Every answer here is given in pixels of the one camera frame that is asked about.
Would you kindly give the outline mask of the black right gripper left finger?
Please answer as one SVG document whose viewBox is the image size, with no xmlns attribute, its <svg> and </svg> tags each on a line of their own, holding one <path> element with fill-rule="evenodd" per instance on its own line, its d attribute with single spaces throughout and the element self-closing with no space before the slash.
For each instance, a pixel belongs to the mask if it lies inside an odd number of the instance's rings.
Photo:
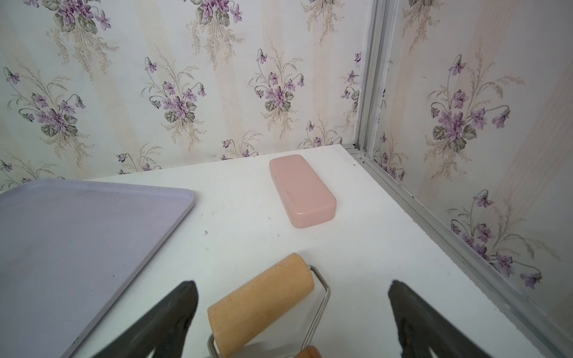
<svg viewBox="0 0 573 358">
<path fill-rule="evenodd" d="M 197 286 L 184 281 L 96 356 L 181 357 L 197 307 Z"/>
</svg>

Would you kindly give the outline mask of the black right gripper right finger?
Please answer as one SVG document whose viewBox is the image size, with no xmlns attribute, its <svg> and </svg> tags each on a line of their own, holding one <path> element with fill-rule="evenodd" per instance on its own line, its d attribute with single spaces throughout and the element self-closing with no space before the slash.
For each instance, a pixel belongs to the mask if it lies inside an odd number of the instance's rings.
<svg viewBox="0 0 573 358">
<path fill-rule="evenodd" d="M 403 357 L 488 357 L 406 283 L 388 291 Z"/>
</svg>

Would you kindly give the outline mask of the wooden dough roller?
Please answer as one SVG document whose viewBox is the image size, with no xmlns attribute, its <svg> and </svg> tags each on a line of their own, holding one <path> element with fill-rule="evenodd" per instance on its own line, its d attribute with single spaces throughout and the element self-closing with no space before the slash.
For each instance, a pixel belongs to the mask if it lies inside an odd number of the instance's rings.
<svg viewBox="0 0 573 358">
<path fill-rule="evenodd" d="M 325 294 L 301 343 L 298 357 L 321 357 L 311 344 L 331 298 L 331 288 L 318 268 L 292 253 L 207 309 L 211 357 L 232 357 L 297 304 L 319 281 Z"/>
</svg>

